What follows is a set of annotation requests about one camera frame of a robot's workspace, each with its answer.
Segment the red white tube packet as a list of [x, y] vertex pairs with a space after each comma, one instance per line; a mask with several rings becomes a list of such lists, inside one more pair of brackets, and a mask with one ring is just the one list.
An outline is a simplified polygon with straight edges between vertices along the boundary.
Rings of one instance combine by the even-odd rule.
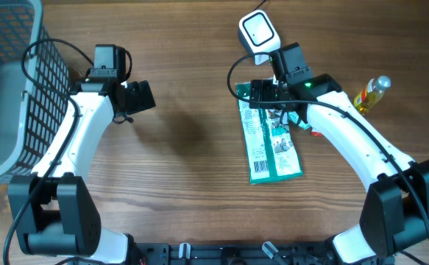
[[321, 132], [319, 132], [317, 129], [312, 128], [311, 129], [311, 135], [312, 136], [323, 136], [323, 134]]

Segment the yellow liquid bottle grey cap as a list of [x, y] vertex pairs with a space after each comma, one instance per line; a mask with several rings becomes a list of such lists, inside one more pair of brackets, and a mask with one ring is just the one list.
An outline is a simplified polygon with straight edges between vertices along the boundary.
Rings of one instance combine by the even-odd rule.
[[355, 109], [365, 116], [369, 110], [382, 98], [387, 89], [391, 87], [391, 79], [387, 76], [379, 76], [369, 81], [353, 100]]

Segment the green 3M sponge package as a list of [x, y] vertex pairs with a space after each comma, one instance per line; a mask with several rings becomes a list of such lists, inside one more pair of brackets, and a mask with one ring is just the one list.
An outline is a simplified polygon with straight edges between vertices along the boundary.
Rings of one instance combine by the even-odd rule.
[[236, 93], [244, 133], [249, 181], [252, 185], [276, 183], [302, 176], [302, 166], [291, 140], [289, 117], [281, 110], [252, 109], [246, 102], [248, 82], [237, 83]]

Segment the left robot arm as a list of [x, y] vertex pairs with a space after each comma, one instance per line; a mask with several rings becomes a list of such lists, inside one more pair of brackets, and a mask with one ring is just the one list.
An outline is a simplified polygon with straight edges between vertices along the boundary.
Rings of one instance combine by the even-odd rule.
[[146, 264], [127, 233], [102, 227], [85, 180], [103, 132], [110, 123], [132, 122], [132, 114], [155, 106], [147, 81], [129, 82], [131, 54], [99, 44], [84, 78], [61, 94], [68, 107], [51, 146], [28, 175], [8, 185], [13, 223], [3, 262], [10, 262], [11, 239], [26, 255], [62, 256], [65, 262]]

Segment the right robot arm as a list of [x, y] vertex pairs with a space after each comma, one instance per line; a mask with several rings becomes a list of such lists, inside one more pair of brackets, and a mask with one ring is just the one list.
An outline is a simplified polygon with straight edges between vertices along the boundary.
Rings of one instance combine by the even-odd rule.
[[316, 77], [298, 43], [261, 52], [274, 79], [254, 79], [251, 108], [293, 110], [318, 129], [359, 176], [366, 199], [359, 223], [333, 236], [327, 251], [334, 264], [383, 262], [407, 249], [429, 243], [429, 160], [416, 162], [390, 144], [353, 106], [328, 74]]

